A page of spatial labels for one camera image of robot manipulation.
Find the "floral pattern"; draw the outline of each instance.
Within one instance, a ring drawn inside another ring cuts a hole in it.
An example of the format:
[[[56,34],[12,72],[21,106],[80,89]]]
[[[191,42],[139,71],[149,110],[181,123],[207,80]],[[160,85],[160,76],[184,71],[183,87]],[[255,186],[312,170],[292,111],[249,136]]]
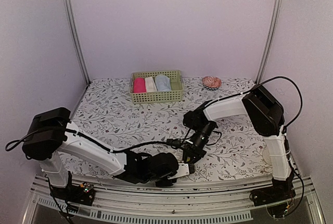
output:
[[[181,138],[187,129],[183,115],[209,99],[217,99],[247,90],[254,83],[248,79],[222,79],[217,91],[208,91],[201,78],[184,78],[184,97],[181,102],[134,105],[129,94],[129,79],[94,80],[82,99],[73,121],[92,136],[117,148],[168,138]],[[196,172],[180,181],[202,182],[234,180],[261,176],[272,172],[262,157],[265,143],[254,131],[246,115],[217,121],[222,138],[206,146],[206,156],[196,163]],[[210,143],[218,140],[212,134]],[[136,152],[155,155],[171,152],[177,158],[181,151],[164,145],[147,145]],[[70,171],[86,176],[105,178],[106,172],[77,157],[61,154]]]

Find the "plastic basket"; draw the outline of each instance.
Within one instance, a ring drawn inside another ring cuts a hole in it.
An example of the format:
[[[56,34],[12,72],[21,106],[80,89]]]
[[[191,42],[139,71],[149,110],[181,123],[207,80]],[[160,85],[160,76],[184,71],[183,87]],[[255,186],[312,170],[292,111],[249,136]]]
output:
[[[147,93],[133,93],[134,79],[141,77],[155,77],[158,74],[163,74],[170,78],[171,91],[168,92],[147,92]],[[144,103],[167,103],[167,102],[180,102],[183,99],[184,85],[182,83],[182,76],[179,70],[165,70],[165,71],[150,71],[150,72],[135,72],[132,73],[130,94],[134,104]]]

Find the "pink towel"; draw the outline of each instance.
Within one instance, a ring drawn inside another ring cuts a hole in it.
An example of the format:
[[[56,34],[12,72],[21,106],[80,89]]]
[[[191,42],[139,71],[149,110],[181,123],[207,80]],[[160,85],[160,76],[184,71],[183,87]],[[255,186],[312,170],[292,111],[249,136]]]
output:
[[[145,79],[138,77],[134,80],[133,93],[146,93]]]

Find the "patterned bowl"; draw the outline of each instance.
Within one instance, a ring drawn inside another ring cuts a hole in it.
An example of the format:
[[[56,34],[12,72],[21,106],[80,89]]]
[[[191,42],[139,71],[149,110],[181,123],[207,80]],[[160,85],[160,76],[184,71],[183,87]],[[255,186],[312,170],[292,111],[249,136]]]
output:
[[[207,90],[215,91],[222,85],[222,81],[220,78],[209,76],[202,78],[202,84]]]

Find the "blue towel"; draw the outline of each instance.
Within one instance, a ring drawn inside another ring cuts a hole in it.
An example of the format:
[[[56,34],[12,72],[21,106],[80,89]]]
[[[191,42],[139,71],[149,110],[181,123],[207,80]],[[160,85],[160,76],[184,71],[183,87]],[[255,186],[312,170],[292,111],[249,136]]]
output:
[[[155,77],[155,84],[157,90],[160,92],[171,91],[170,78],[163,74],[159,74]]]

